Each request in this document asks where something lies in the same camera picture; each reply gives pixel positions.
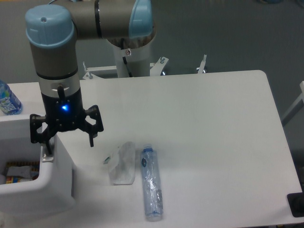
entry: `light blue joint cap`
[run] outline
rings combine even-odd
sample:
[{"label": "light blue joint cap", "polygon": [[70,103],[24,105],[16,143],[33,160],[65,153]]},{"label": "light blue joint cap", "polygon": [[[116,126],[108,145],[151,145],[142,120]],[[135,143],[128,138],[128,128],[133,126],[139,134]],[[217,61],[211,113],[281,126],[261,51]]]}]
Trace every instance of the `light blue joint cap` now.
[{"label": "light blue joint cap", "polygon": [[136,0],[129,24],[129,37],[146,37],[153,31],[150,0]]},{"label": "light blue joint cap", "polygon": [[71,14],[63,6],[36,6],[27,11],[25,21],[29,41],[39,48],[62,46],[74,33]]}]

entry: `blue led light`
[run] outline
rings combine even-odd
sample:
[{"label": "blue led light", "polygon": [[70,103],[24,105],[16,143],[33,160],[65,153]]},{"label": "blue led light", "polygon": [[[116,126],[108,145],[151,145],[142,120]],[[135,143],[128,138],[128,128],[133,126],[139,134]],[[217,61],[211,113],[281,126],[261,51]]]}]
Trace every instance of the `blue led light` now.
[{"label": "blue led light", "polygon": [[67,105],[64,105],[61,107],[64,111],[68,111],[68,106]]}]

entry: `white table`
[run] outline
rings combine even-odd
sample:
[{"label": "white table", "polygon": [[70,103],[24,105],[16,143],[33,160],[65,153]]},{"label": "white table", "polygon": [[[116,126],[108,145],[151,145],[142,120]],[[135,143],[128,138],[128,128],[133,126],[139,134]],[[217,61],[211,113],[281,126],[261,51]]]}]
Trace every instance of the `white table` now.
[{"label": "white table", "polygon": [[[37,83],[11,84],[24,113],[42,113]],[[105,131],[90,148],[80,130],[59,133],[77,169],[77,206],[24,228],[237,228],[303,222],[287,194],[301,187],[266,75],[261,71],[81,81]],[[164,218],[145,220],[139,166],[111,186],[103,160],[132,140],[159,153]]]}]

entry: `white container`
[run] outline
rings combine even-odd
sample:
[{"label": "white container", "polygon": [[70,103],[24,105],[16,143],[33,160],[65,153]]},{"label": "white container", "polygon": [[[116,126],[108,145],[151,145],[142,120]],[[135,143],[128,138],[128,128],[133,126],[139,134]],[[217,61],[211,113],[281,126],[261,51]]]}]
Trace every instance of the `white container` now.
[{"label": "white container", "polygon": [[40,161],[36,180],[0,185],[0,211],[13,215],[48,214],[75,205],[75,165],[57,135],[54,138],[54,159],[42,162],[42,147],[30,142],[29,115],[0,117],[0,174],[6,162]]}]

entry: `clear plastic bottle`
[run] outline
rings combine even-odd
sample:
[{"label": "clear plastic bottle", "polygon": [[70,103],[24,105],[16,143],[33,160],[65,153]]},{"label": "clear plastic bottle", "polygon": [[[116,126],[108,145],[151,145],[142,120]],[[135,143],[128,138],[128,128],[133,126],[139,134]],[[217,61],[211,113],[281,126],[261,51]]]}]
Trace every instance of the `clear plastic bottle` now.
[{"label": "clear plastic bottle", "polygon": [[22,112],[22,103],[11,91],[8,84],[0,80],[0,109],[5,115],[17,115]]},{"label": "clear plastic bottle", "polygon": [[157,152],[150,144],[141,153],[141,170],[145,215],[148,220],[160,220],[163,214],[161,179]]}]

